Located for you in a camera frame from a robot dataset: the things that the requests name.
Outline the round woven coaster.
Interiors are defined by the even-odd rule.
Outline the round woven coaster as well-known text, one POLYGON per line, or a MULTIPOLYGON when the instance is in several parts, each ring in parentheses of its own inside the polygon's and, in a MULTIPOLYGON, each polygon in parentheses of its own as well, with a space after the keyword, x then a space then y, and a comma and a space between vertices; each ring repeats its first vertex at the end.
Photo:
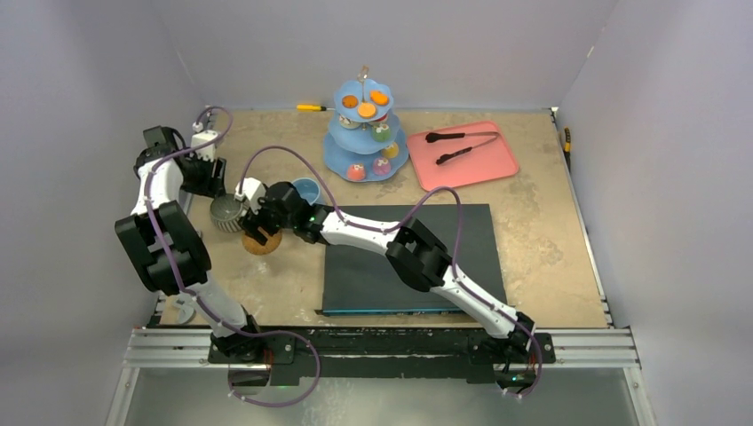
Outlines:
POLYGON ((242 246, 247 252, 254 256, 268 255, 279 248, 283 235, 282 232, 275 235, 267 235, 266 233, 263 233, 263 235, 266 237, 266 242, 260 243, 247 233, 243 233, 241 237, 242 246))

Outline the grey ribbed cup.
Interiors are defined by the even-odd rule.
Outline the grey ribbed cup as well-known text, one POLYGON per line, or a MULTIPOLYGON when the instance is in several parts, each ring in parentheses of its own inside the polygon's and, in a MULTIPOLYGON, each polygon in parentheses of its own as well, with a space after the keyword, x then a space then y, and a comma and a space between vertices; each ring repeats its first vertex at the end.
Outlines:
POLYGON ((210 220, 224 233, 242 232, 242 220, 247 212, 247 202, 237 199, 230 193, 216 197, 210 203, 210 220))

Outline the blue ceramic mug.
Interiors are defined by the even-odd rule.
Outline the blue ceramic mug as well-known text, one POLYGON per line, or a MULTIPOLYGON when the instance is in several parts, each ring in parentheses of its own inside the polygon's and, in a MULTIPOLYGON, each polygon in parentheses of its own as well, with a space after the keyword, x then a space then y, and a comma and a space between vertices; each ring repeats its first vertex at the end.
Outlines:
POLYGON ((321 187, 317 180, 309 177, 300 177, 291 182, 300 197, 310 204, 322 204, 323 198, 321 187))

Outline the blue three-tier cake stand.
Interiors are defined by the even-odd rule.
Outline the blue three-tier cake stand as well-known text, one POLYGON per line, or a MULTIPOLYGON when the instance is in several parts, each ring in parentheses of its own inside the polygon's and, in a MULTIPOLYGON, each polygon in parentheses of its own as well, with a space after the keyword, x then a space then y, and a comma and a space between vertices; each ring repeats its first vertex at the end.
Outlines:
POLYGON ((345 81, 334 92, 333 100, 334 113, 329 120, 328 131, 323 139, 323 160, 327 168, 338 174, 342 179, 349 181, 345 175, 348 166, 353 163, 363 163, 367 171, 367 177, 362 181, 354 183, 381 182, 394 176, 408 162, 409 154, 407 135, 404 129, 402 129, 400 118, 393 111, 394 96, 390 87, 372 79, 369 68, 364 66, 355 78, 345 81), (391 98, 391 102, 387 106, 377 106, 373 103, 377 108, 377 113, 372 118, 363 119, 358 116, 357 107, 345 108, 341 104, 341 99, 345 95, 354 95, 361 102, 372 103, 369 98, 371 91, 382 91, 391 98), (354 130, 342 128, 338 122, 340 114, 353 121, 360 122, 361 126, 354 130), (392 127, 392 142, 396 142, 399 145, 400 154, 390 160, 392 165, 390 174, 375 176, 372 171, 372 163, 376 158, 383 157, 381 150, 392 142, 378 143, 374 141, 371 137, 371 127, 374 125, 371 122, 385 114, 389 114, 385 123, 392 127))

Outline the yellow small cake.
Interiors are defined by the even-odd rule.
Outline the yellow small cake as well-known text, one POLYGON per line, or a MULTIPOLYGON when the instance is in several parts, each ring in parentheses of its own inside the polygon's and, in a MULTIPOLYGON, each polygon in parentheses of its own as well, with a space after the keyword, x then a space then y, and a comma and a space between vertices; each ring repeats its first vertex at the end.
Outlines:
POLYGON ((388 160, 396 158, 400 154, 400 147, 396 142, 392 142, 381 150, 381 155, 388 160))

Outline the orange disc sweet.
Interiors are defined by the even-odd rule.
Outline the orange disc sweet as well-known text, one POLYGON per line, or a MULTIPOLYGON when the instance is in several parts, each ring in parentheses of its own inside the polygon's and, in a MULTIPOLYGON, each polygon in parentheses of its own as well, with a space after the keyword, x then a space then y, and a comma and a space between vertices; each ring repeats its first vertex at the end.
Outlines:
POLYGON ((356 108, 360 102, 360 99, 354 95, 345 95, 341 99, 341 104, 345 108, 356 108))

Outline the orange round cookie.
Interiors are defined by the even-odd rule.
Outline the orange round cookie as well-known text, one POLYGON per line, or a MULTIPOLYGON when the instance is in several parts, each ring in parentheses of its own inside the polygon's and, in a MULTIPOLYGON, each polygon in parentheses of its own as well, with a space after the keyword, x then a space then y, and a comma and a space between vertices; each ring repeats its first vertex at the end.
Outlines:
POLYGON ((377 107, 370 102, 361 102, 357 106, 357 114, 363 119, 369 119, 377 114, 377 107))

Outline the orange flower cookie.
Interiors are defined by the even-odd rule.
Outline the orange flower cookie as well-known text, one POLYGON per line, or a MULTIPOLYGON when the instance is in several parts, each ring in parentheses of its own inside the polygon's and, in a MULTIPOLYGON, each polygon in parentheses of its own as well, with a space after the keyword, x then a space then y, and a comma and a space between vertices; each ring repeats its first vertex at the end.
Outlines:
POLYGON ((390 96, 382 91, 371 91, 369 98, 372 103, 380 107, 387 106, 391 102, 390 96))

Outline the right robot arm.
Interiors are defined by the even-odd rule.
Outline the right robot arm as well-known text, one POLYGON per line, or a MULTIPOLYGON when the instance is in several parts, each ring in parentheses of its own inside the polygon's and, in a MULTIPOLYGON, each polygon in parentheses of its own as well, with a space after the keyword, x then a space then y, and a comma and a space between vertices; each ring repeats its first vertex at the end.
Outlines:
POLYGON ((344 213, 334 202, 306 201, 290 182, 265 185, 243 179, 234 198, 242 205, 244 234, 265 246, 282 230, 311 244, 347 246, 387 259, 403 284, 448 300, 475 319, 494 348, 508 360, 543 360, 535 322, 492 296, 457 263, 447 246, 413 212, 400 222, 381 222, 344 213))

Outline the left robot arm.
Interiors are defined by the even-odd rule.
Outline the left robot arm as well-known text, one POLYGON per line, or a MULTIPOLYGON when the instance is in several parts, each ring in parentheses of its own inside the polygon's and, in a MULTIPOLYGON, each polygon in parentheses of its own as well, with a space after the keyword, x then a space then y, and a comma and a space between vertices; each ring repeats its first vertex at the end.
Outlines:
POLYGON ((226 160, 214 154, 214 130, 202 130, 189 144, 171 127, 144 130, 147 147, 136 160, 139 196, 115 233, 147 290, 175 296, 182 307, 210 325, 217 352, 252 363, 264 354, 256 321, 212 277, 202 237, 181 206, 182 193, 226 196, 226 160))

